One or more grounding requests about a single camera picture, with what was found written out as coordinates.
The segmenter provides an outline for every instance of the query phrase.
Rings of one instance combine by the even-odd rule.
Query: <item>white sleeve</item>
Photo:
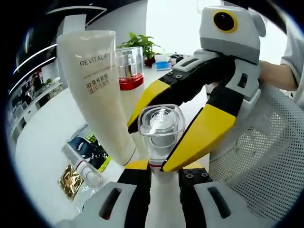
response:
[[[287,21],[287,46],[281,64],[288,65],[298,84],[294,100],[304,110],[304,41],[293,22]]]
[[[297,83],[300,84],[304,64],[304,44],[295,37],[290,27],[287,27],[287,45],[281,64],[291,68]]]

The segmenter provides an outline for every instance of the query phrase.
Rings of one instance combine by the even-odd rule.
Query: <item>gold sachet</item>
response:
[[[63,172],[62,176],[58,180],[58,184],[60,185],[61,189],[66,194],[66,197],[69,200],[73,200],[80,185],[84,182],[81,176],[71,167],[68,165],[66,170]]]

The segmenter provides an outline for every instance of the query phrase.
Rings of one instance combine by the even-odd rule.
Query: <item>white mesh chair back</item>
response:
[[[304,187],[304,112],[265,86],[246,121],[210,154],[209,174],[243,196],[256,216],[280,220]]]

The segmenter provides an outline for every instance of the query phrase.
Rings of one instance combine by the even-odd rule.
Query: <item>green plant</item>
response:
[[[153,52],[152,48],[154,46],[158,46],[154,44],[151,40],[153,37],[144,36],[144,35],[136,35],[130,32],[130,40],[127,42],[122,43],[120,46],[116,47],[117,49],[120,48],[130,48],[130,47],[142,47],[142,54],[143,56],[147,57],[147,59],[153,58],[155,52]]]

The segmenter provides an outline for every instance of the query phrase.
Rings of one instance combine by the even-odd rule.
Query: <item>small bottle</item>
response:
[[[159,183],[167,183],[175,174],[160,169],[184,130],[185,118],[174,104],[148,106],[138,118],[138,132],[143,136],[149,165]]]
[[[69,163],[73,169],[89,186],[94,189],[101,187],[101,183],[104,179],[102,175],[100,175],[97,170],[81,157],[68,143],[62,148],[62,152],[69,159]]]
[[[119,72],[120,95],[126,119],[131,117],[136,103],[144,92],[143,49],[142,47],[127,47],[116,50],[116,62]],[[139,133],[133,133],[139,158],[146,155],[143,140]]]

